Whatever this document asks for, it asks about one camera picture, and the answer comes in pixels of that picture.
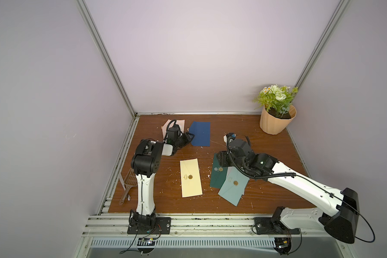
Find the yellow envelope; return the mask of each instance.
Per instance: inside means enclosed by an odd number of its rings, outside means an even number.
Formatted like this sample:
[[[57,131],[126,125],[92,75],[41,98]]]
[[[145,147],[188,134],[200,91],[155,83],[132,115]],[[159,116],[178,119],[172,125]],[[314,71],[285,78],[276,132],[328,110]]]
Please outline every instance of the yellow envelope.
[[[198,159],[181,160],[180,165],[182,197],[201,195],[202,185]]]

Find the black cable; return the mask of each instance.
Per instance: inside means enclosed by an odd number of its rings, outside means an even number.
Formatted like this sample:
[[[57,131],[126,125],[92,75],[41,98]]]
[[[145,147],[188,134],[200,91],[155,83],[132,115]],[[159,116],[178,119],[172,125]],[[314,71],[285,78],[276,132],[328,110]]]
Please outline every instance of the black cable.
[[[298,245],[297,249],[295,249],[295,250],[292,251],[292,252],[287,253],[287,255],[294,253],[294,252],[297,251],[297,250],[299,249],[299,247],[301,246],[301,244],[302,244],[302,242],[303,242],[303,234],[302,234],[302,232],[301,232],[301,229],[299,229],[299,235],[301,236],[301,238],[300,238],[301,240],[299,241],[299,245]]]
[[[244,135],[246,138],[246,141],[248,142],[249,147],[251,147],[251,141],[249,140],[248,136]]]
[[[166,138],[167,138],[167,131],[169,130],[169,126],[170,126],[170,124],[171,124],[172,122],[174,122],[174,124],[173,124],[173,126],[174,126],[174,125],[176,124],[176,119],[170,121],[170,122],[168,123],[168,125],[166,126],[166,133],[165,133],[165,137],[163,138],[163,142],[166,141]]]
[[[152,232],[151,232],[149,235],[147,235],[147,236],[144,236],[143,238],[146,238],[146,237],[148,237],[148,236],[152,235],[152,233],[153,233],[153,232],[155,232],[155,230],[156,230],[156,226],[154,227],[154,229],[152,230]]]
[[[265,232],[263,232],[263,233],[261,233],[261,234],[258,234],[258,233],[256,233],[256,232],[254,231],[255,225],[256,225],[256,224],[252,225],[251,230],[252,230],[252,232],[254,232],[254,234],[256,234],[256,235],[263,235],[263,234],[267,234],[268,232],[274,231],[274,230],[268,230],[268,231],[265,231]]]
[[[279,177],[289,177],[289,176],[295,176],[296,174],[295,173],[276,173],[276,174],[272,174],[272,175],[260,175],[260,176],[254,176],[254,175],[251,175],[247,172],[245,172],[244,170],[242,170],[242,168],[240,168],[233,160],[233,157],[231,155],[231,151],[229,150],[229,147],[228,147],[228,144],[230,143],[229,140],[232,140],[233,137],[232,136],[229,136],[227,138],[227,154],[228,154],[228,157],[231,161],[231,163],[233,164],[233,166],[238,169],[239,172],[241,172],[241,174],[243,174],[244,176],[248,177],[248,178],[251,178],[251,179],[268,179],[268,178],[279,178]]]
[[[133,243],[135,242],[135,239],[136,239],[136,236],[138,235],[138,233],[136,233],[135,235],[135,238],[133,239],[132,243],[129,245],[129,247],[126,249],[126,250],[123,250],[121,251],[119,254],[123,254],[123,253],[126,253],[127,251],[129,251],[129,249],[132,247]]]
[[[160,228],[159,224],[158,224],[158,226],[159,226],[159,236],[154,238],[153,240],[157,240],[162,235],[162,228]]]
[[[333,193],[330,193],[330,192],[326,191],[324,188],[322,188],[321,186],[315,184],[315,183],[312,182],[311,180],[309,180],[309,179],[307,179],[307,178],[305,178],[305,177],[303,177],[303,176],[300,176],[300,175],[296,175],[296,176],[298,176],[298,177],[300,177],[300,178],[303,178],[303,179],[307,180],[308,182],[312,183],[313,185],[315,185],[316,187],[320,188],[320,189],[323,190],[325,193],[329,194],[331,198],[335,197],[336,199],[340,200],[341,202],[347,204],[351,209],[353,209],[356,213],[358,213],[358,214],[361,216],[361,218],[364,219],[364,221],[367,223],[368,227],[369,227],[370,230],[372,231],[372,234],[373,234],[373,240],[368,241],[368,240],[364,240],[364,239],[361,239],[361,238],[358,238],[358,237],[355,237],[355,238],[357,238],[358,240],[361,240],[361,241],[363,241],[363,242],[367,242],[367,243],[373,243],[373,242],[376,240],[376,234],[374,234],[374,230],[373,230],[373,228],[371,227],[370,223],[366,220],[366,218],[364,218],[364,216],[363,216],[357,209],[355,209],[353,206],[351,206],[351,205],[348,204],[347,202],[345,202],[345,201],[341,200],[340,198],[336,197]]]
[[[254,169],[254,168],[250,168],[247,166],[247,164],[245,163],[245,157],[242,158],[242,166],[246,169],[246,171],[252,171],[253,173],[255,173],[257,176],[261,176],[262,173],[261,171],[257,170],[257,169]]]
[[[128,250],[128,252],[138,252],[139,254],[143,253],[143,251],[139,251],[139,250]]]

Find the white flower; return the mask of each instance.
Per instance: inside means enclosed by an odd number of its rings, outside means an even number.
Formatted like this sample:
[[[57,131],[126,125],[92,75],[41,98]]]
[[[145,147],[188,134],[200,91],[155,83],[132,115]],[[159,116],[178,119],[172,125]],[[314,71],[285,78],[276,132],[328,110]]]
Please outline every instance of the white flower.
[[[284,93],[279,93],[279,94],[275,94],[275,99],[278,100],[278,101],[282,101],[286,98],[287,96],[284,94]]]
[[[271,90],[272,90],[272,93],[275,95],[280,94],[280,93],[284,93],[284,91],[281,90],[281,88],[279,88],[278,85],[272,85]]]
[[[271,89],[271,87],[265,87],[265,88],[263,88],[263,89],[260,91],[260,94],[261,94],[261,93],[265,94],[265,93],[267,93],[270,89]]]

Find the dark green envelope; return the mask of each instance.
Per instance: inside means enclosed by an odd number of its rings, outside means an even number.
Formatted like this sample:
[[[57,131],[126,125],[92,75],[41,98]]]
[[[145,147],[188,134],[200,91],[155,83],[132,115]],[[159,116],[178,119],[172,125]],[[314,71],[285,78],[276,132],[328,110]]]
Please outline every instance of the dark green envelope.
[[[211,187],[221,188],[227,177],[228,167],[221,167],[218,162],[217,154],[214,154],[214,161],[211,172]]]

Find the white wall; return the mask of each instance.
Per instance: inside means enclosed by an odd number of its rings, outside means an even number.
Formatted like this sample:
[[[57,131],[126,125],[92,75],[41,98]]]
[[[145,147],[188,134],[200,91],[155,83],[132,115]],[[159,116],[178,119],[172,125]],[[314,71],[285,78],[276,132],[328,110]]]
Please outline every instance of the white wall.
[[[311,176],[357,191],[376,232],[356,240],[358,257],[387,257],[387,0],[351,2],[294,105],[289,130]],[[357,236],[372,239],[361,219]]]
[[[338,2],[86,0],[137,112],[254,111],[262,85],[295,85]]]
[[[72,0],[0,0],[0,257],[71,257],[131,121]]]

